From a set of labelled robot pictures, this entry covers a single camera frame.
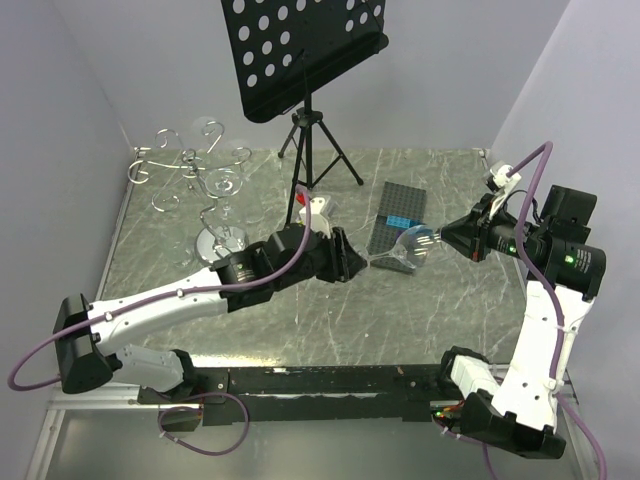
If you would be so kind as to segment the grey lego baseplate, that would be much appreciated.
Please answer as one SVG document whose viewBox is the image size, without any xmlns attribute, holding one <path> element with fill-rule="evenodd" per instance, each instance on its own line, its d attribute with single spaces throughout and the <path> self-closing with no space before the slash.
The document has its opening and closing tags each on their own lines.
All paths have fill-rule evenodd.
<svg viewBox="0 0 640 480">
<path fill-rule="evenodd" d="M 426 204 L 427 192 L 425 190 L 386 181 L 383 186 L 373 230 L 367 245 L 368 253 L 377 254 L 386 252 L 394 245 L 395 240 L 404 231 L 387 226 L 386 217 L 388 215 L 421 220 L 423 223 Z M 413 270 L 391 259 L 375 261 L 370 263 L 370 265 L 372 267 L 408 275 L 413 273 Z"/>
</svg>

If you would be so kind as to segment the blue lego brick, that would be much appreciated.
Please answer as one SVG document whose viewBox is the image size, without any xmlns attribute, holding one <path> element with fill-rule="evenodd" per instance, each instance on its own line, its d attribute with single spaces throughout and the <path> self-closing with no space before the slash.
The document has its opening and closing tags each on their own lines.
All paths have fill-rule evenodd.
<svg viewBox="0 0 640 480">
<path fill-rule="evenodd" d="M 421 220 L 410 219 L 402 216 L 388 215 L 386 217 L 386 225 L 397 229 L 406 230 L 421 224 Z"/>
</svg>

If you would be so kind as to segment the black perforated music stand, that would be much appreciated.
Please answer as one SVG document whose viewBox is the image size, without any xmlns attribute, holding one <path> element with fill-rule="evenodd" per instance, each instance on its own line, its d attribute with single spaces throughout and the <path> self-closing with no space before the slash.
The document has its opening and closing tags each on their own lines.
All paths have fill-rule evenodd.
<svg viewBox="0 0 640 480">
<path fill-rule="evenodd" d="M 290 115 L 284 143 L 295 144 L 289 200 L 324 178 L 313 166 L 313 129 L 353 165 L 314 109 L 316 91 L 380 53 L 389 44 L 383 1 L 224 1 L 221 4 L 244 117 L 264 124 Z"/>
</svg>

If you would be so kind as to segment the clear glass beside rack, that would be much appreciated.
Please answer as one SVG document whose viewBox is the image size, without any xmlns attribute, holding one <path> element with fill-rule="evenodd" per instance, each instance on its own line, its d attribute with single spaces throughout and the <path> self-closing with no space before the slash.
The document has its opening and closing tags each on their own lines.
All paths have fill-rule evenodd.
<svg viewBox="0 0 640 480">
<path fill-rule="evenodd" d="M 171 241 L 166 255 L 168 261 L 177 268 L 188 268 L 193 263 L 193 249 L 188 241 Z"/>
</svg>

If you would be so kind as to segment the clear flute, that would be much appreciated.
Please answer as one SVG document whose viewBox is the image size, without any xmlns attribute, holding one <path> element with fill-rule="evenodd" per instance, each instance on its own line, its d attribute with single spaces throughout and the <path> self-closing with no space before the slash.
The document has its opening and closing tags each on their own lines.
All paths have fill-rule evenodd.
<svg viewBox="0 0 640 480">
<path fill-rule="evenodd" d="M 193 122 L 192 131 L 198 140 L 207 146 L 212 146 L 224 135 L 225 126 L 214 117 L 202 116 Z"/>
</svg>

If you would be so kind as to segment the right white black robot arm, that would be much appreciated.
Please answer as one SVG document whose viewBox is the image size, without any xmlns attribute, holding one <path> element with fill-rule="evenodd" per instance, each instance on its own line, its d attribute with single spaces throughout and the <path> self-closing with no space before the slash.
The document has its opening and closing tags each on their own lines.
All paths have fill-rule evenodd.
<svg viewBox="0 0 640 480">
<path fill-rule="evenodd" d="M 596 202 L 593 194 L 554 185 L 540 224 L 525 223 L 525 251 L 554 291 L 527 277 L 524 319 L 502 381 L 483 355 L 462 347 L 445 352 L 436 385 L 445 397 L 462 396 L 458 405 L 432 411 L 446 432 L 523 458 L 563 456 L 555 393 L 606 270 L 605 252 L 586 243 Z"/>
</svg>

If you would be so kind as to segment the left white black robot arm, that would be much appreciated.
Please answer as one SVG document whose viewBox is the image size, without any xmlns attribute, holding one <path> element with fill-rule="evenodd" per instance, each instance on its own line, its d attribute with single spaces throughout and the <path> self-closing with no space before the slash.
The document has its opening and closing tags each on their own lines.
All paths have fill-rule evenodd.
<svg viewBox="0 0 640 480">
<path fill-rule="evenodd" d="M 116 380 L 187 401 L 198 380 L 189 355 L 138 347 L 136 339 L 266 303 L 312 278 L 346 283 L 367 265 L 342 228 L 324 234 L 295 224 L 152 290 L 95 302 L 71 295 L 62 301 L 53 330 L 62 390 L 80 394 Z"/>
</svg>

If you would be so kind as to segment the clear wine glass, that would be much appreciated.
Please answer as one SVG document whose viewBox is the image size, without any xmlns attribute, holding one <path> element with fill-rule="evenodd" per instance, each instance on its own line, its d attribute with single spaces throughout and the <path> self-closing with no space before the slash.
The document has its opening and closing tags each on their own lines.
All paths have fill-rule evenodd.
<svg viewBox="0 0 640 480">
<path fill-rule="evenodd" d="M 445 260 L 446 252 L 438 230 L 416 225 L 404 230 L 386 252 L 368 255 L 369 263 L 385 259 L 395 260 L 404 267 L 416 270 Z"/>
<path fill-rule="evenodd" d="M 231 198 L 242 188 L 241 176 L 229 167 L 214 169 L 205 179 L 205 187 L 217 200 L 215 211 L 222 221 L 231 221 L 236 211 Z"/>
</svg>

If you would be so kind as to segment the chrome wine glass rack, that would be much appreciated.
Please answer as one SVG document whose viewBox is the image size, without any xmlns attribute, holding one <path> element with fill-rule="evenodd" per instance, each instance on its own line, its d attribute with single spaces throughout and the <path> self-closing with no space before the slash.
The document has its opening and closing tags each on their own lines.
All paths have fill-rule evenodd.
<svg viewBox="0 0 640 480">
<path fill-rule="evenodd" d="M 193 249 L 193 262 L 205 266 L 248 244 L 240 191 L 231 198 L 236 216 L 231 221 L 222 221 L 215 211 L 217 200 L 205 187 L 205 179 L 214 169 L 222 167 L 240 175 L 239 166 L 245 166 L 253 152 L 240 144 L 217 155 L 215 149 L 221 139 L 198 150 L 189 148 L 177 131 L 163 128 L 156 132 L 154 146 L 140 148 L 128 167 L 128 180 L 136 186 L 150 185 L 158 173 L 168 175 L 157 182 L 149 200 L 151 218 L 160 224 L 157 236 L 166 258 L 171 241 L 188 241 Z"/>
</svg>

